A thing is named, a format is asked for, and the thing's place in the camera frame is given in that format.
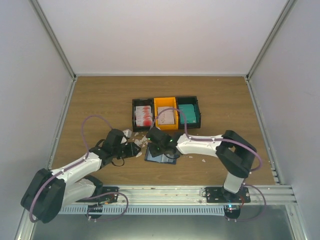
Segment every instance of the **paper scrap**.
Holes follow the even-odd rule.
[[[138,145],[139,147],[140,147],[140,145],[141,145],[141,142],[140,142],[138,139],[134,140],[134,143],[135,143],[136,145]]]

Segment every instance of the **white wall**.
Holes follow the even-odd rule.
[[[286,0],[39,0],[76,74],[244,75]]]
[[[0,233],[9,240],[22,196],[48,163],[71,78],[29,1],[0,1],[0,23]]]
[[[310,239],[320,235],[320,1],[298,0],[252,84]]]

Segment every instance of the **orange bin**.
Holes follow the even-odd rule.
[[[177,102],[175,97],[157,97],[154,98],[154,112],[155,117],[158,116],[158,107],[173,107],[177,108]],[[179,124],[178,112],[173,111],[174,124],[158,125],[158,120],[155,121],[155,126],[161,130],[177,130]]]

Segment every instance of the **metal base plate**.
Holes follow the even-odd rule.
[[[205,197],[206,197],[206,202],[207,203],[242,203],[242,199],[240,198],[243,197],[244,203],[250,203],[250,194],[249,190],[247,187],[242,187],[239,192],[237,193],[237,196],[239,198],[235,198],[232,202],[227,201],[222,193],[223,187],[221,186],[213,186],[213,187],[206,187],[205,188]]]
[[[103,186],[101,194],[110,193],[110,192],[118,192],[118,191],[119,191],[119,187],[117,187],[117,186]],[[96,198],[96,199],[90,199],[90,200],[79,200],[79,201],[77,201],[77,203],[97,203],[98,201],[103,202],[103,201],[107,201],[108,199],[111,199],[111,198],[112,198],[112,195],[105,195],[103,197],[99,197],[99,199]],[[116,203],[117,201],[118,201],[118,195],[113,196],[113,199],[109,201],[109,204]]]

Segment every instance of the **black bin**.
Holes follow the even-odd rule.
[[[199,129],[201,127],[201,113],[198,105],[198,99],[196,96],[176,96],[176,106],[179,109],[179,105],[182,104],[192,104],[194,106],[194,112],[195,112],[195,123],[187,123],[186,127],[188,129]],[[183,116],[178,112],[178,129],[185,129],[185,124],[181,123],[180,119],[183,118]]]
[[[132,129],[134,132],[147,132],[150,126],[137,126],[136,125],[136,106],[151,106],[152,120],[155,119],[155,105],[153,98],[133,99],[132,100]]]

